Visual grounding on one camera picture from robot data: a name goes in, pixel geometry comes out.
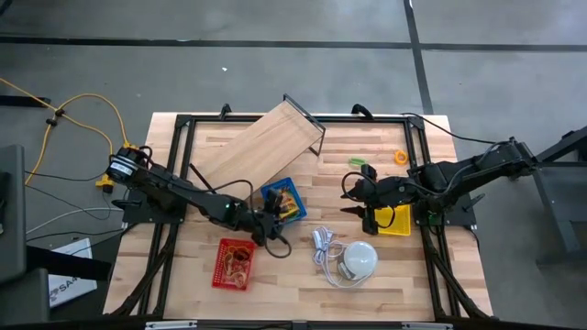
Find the wooden board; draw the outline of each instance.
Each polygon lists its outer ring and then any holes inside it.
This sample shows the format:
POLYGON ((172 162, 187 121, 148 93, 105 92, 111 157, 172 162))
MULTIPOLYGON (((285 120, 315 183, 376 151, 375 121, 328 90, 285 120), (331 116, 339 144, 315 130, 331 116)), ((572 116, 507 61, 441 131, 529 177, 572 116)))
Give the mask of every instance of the wooden board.
MULTIPOLYGON (((198 158, 195 163, 213 187, 245 179, 257 190, 321 136, 322 132, 291 104, 283 101, 236 138, 231 138, 223 148, 198 158)), ((216 142, 223 141, 228 139, 216 139, 216 142)), ((204 186, 197 179, 194 184, 204 186)), ((249 186, 245 184, 230 185, 218 192, 241 199, 250 195, 249 186)))
MULTIPOLYGON (((175 115, 153 115, 147 145, 154 149, 154 159, 159 163, 166 162, 175 115)), ((445 116, 428 118, 449 128, 445 116)), ((205 160, 248 125, 198 124, 192 160, 205 160)), ((407 166, 393 163, 393 152, 396 149, 405 150, 403 129, 395 125, 367 123, 326 126, 327 135, 319 158, 305 151, 272 179, 291 177, 308 210, 308 217, 304 221, 283 230, 293 245, 292 255, 286 259, 276 259, 260 248, 255 254, 248 291, 213 289, 212 271, 218 240, 221 237, 247 239, 249 235, 211 225, 190 208, 175 250, 165 310, 167 318, 333 321, 433 319, 422 240, 417 229, 413 228, 412 235, 407 237, 368 236, 362 233, 358 217, 338 210, 340 207, 355 205, 349 200, 338 198, 340 179, 351 170, 348 165, 350 157, 366 159, 381 176, 405 175, 407 166), (327 283, 322 270, 312 260, 315 249, 311 232, 318 226, 334 230, 343 242, 364 240, 377 249, 380 258, 377 270, 362 287, 342 291, 327 283)), ((430 125, 426 125, 426 135, 433 161, 456 160, 450 136, 430 125)), ((113 311, 122 303, 144 272, 152 231, 152 225, 138 225, 123 237, 105 312, 113 311)), ((486 313, 491 313, 482 264, 473 236, 464 229, 450 227, 447 228, 447 240, 455 276, 471 298, 486 313)), ((284 252, 278 242, 271 243, 271 247, 276 253, 284 252)), ((158 281, 159 278, 155 280, 155 288, 158 288, 158 281)), ((448 310, 444 281, 440 280, 439 285, 444 307, 448 310)))

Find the white round object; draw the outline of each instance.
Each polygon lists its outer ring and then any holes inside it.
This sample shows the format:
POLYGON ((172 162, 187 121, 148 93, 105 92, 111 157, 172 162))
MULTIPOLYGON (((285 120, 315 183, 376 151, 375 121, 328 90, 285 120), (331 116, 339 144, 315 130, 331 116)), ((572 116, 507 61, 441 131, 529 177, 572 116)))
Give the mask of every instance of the white round object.
POLYGON ((350 280, 358 280, 371 275, 377 266, 377 251, 367 242, 353 242, 345 249, 344 264, 354 276, 350 280))

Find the white cable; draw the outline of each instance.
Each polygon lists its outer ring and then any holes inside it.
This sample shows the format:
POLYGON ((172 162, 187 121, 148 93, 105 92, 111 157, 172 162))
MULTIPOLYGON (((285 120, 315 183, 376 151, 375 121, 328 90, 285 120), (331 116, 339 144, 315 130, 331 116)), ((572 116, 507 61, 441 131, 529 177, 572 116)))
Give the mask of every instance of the white cable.
POLYGON ((345 251, 347 244, 344 244, 344 243, 337 241, 337 240, 331 241, 333 235, 334 235, 334 232, 324 226, 318 227, 312 232, 312 236, 314 237, 314 243, 316 245, 316 253, 314 254, 314 263, 316 265, 322 266, 322 270, 324 271, 324 274, 327 277, 328 283, 330 283, 333 286, 340 288, 340 289, 354 288, 357 285, 363 283, 365 280, 367 280, 372 275, 372 273, 365 276, 364 278, 362 278, 360 280, 357 280, 356 282, 354 282, 352 285, 349 285, 349 286, 341 285, 340 283, 343 281, 342 279, 335 280, 332 277, 332 274, 330 273, 330 267, 328 266, 328 262, 329 262, 329 259, 337 258, 338 256, 340 256, 345 251), (330 250, 330 248, 335 247, 335 246, 340 246, 340 251, 337 254, 328 254, 328 251, 330 250))
POLYGON ((92 212, 92 211, 112 211, 112 212, 122 212, 122 210, 121 210, 121 209, 116 209, 116 208, 109 209, 109 208, 107 208, 107 207, 90 207, 90 208, 85 208, 85 209, 80 209, 80 210, 73 210, 73 211, 70 211, 70 212, 68 212, 68 213, 65 213, 65 214, 62 214, 62 215, 57 215, 57 216, 55 216, 54 218, 50 219, 50 220, 49 220, 48 222, 46 222, 46 223, 43 223, 43 224, 41 224, 41 225, 37 225, 36 227, 34 227, 34 228, 32 228, 32 229, 28 230, 28 231, 27 231, 27 235, 28 235, 28 234, 30 234, 30 233, 32 233, 32 232, 35 232, 35 231, 37 231, 37 230, 41 229, 42 227, 44 227, 44 226, 46 226, 46 225, 48 225, 48 224, 50 224, 50 223, 52 223, 52 222, 54 222, 54 221, 57 221, 57 220, 59 220, 59 219, 61 219, 61 218, 63 218, 63 217, 70 216, 70 215, 75 215, 75 214, 78 214, 78 213, 80 213, 80 212, 92 212))

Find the concrete floor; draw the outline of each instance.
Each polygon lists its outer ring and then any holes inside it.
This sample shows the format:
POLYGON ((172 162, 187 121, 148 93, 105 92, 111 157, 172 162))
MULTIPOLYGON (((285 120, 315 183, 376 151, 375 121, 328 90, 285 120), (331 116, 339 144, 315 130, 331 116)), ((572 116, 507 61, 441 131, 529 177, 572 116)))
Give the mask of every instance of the concrete floor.
MULTIPOLYGON (((413 0, 421 42, 587 44, 581 0, 413 0)), ((401 0, 155 0, 15 2, 0 16, 0 34, 50 37, 409 42, 401 0)), ((587 53, 424 51, 434 113, 464 136, 515 136, 536 153, 587 124, 587 53)), ((362 103, 374 113, 423 113, 409 49, 141 48, 11 45, 0 47, 0 76, 56 105, 80 93, 107 96, 121 110, 129 138, 145 139, 156 111, 264 112, 287 92, 312 112, 347 113, 362 103)), ((0 86, 0 94, 17 94, 0 86)), ((112 111, 90 100, 70 113, 121 137, 112 111)), ((1 145, 26 149, 32 169, 48 110, 3 108, 1 145)), ((105 168, 105 142, 62 123, 40 172, 84 178, 105 168)), ((455 141, 466 158, 483 145, 455 141)), ((35 178, 32 184, 86 207, 105 204, 92 182, 35 178)), ((118 188, 116 196, 123 190, 118 188)), ((587 327, 587 269, 538 269, 558 248, 531 179, 495 181, 475 206, 483 268, 494 313, 509 321, 587 327)), ((71 207, 27 191, 28 227, 71 207)), ((99 232, 72 216, 39 230, 99 232)), ((37 241, 57 247, 79 235, 37 241)), ((116 249, 111 249, 109 256, 116 249)))

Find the yellow cable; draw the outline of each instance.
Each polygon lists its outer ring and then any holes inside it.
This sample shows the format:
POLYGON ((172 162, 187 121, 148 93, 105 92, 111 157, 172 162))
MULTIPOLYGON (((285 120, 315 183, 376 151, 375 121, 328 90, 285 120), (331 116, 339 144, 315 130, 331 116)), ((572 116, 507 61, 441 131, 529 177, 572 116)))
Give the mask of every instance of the yellow cable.
MULTIPOLYGON (((27 91, 25 91, 24 89, 14 85, 13 83, 7 81, 6 79, 0 78, 0 82, 16 89, 17 91, 25 94, 26 96, 32 98, 33 100, 39 102, 42 105, 47 106, 49 109, 53 110, 53 112, 57 112, 59 109, 62 109, 65 105, 70 104, 71 102, 78 100, 80 98, 83 97, 95 97, 95 98, 99 98, 101 100, 103 100, 104 102, 106 102, 108 105, 110 105, 110 107, 112 107, 112 109, 115 111, 116 116, 118 117, 118 122, 120 123, 120 130, 122 131, 122 138, 124 139, 125 145, 129 145, 130 143, 127 140, 127 131, 125 129, 125 125, 124 122, 122 120, 122 116, 120 115, 120 112, 118 111, 118 109, 116 108, 116 106, 110 102, 108 99, 106 99, 105 97, 103 97, 100 94, 95 94, 95 93, 83 93, 77 96, 72 97, 71 99, 65 101, 62 105, 60 105, 59 108, 56 108, 54 106, 52 106, 51 104, 48 104, 46 102, 44 102, 43 100, 39 99, 37 96, 33 95, 32 93, 29 93, 27 91)), ((75 125, 82 127, 82 128, 86 128, 89 129, 91 131, 94 131, 95 133, 98 133, 99 135, 101 135, 102 137, 105 138, 105 140, 108 142, 108 146, 110 147, 110 155, 114 154, 114 147, 112 145, 112 140, 110 139, 110 137, 108 137, 108 135, 106 133, 104 133, 103 131, 101 131, 100 129, 93 127, 93 126, 89 126, 86 124, 82 124, 78 121, 76 121, 75 119, 71 118, 68 115, 63 115, 63 117, 65 117, 67 120, 71 121, 72 123, 74 123, 75 125)), ((41 152, 39 154, 39 158, 37 159, 37 164, 35 165, 35 168, 31 171, 31 174, 28 175, 27 180, 25 181, 25 184, 28 185, 28 182, 30 182, 30 180, 32 179, 32 176, 34 175, 34 173, 37 172, 37 169, 39 168, 40 163, 43 160, 43 157, 45 156, 45 149, 47 147, 47 141, 49 138, 49 133, 51 131, 51 125, 48 125, 47 130, 45 131, 45 137, 43 138, 43 145, 41 147, 41 152)))
POLYGON ((52 128, 51 125, 47 125, 47 129, 45 130, 45 137, 43 137, 43 145, 40 148, 39 158, 37 159, 37 164, 35 164, 35 167, 28 175, 27 180, 25 181, 25 185, 28 185, 28 182, 30 182, 30 179, 33 178, 33 173, 37 172, 37 169, 39 168, 40 163, 43 161, 43 156, 45 156, 45 148, 47 147, 47 140, 49 138, 49 132, 51 131, 51 128, 52 128))

